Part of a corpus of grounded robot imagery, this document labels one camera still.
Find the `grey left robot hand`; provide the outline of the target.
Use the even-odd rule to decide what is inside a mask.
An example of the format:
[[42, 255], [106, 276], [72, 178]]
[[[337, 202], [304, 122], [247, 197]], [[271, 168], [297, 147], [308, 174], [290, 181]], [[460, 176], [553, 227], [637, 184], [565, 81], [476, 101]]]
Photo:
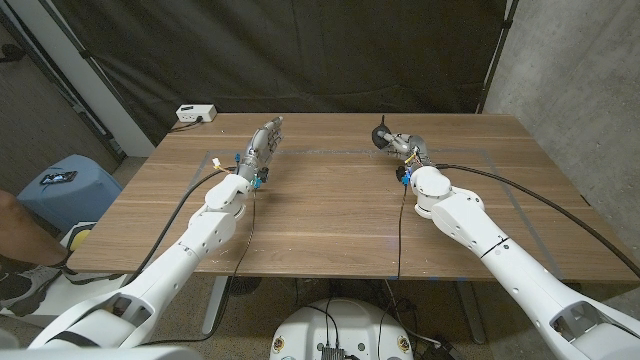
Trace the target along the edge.
[[268, 168], [282, 140], [283, 120], [282, 116], [277, 116], [256, 130], [239, 163], [239, 176], [252, 181], [261, 171]]

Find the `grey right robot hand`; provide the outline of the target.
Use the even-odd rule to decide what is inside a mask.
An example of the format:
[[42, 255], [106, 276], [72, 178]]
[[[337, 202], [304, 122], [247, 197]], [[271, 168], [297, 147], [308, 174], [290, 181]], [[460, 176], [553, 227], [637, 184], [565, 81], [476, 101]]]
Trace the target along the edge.
[[402, 161], [407, 161], [413, 156], [413, 160], [418, 164], [432, 164], [428, 155], [426, 142], [419, 135], [385, 133], [382, 139], [387, 142], [387, 145], [382, 148], [382, 151], [388, 155]]

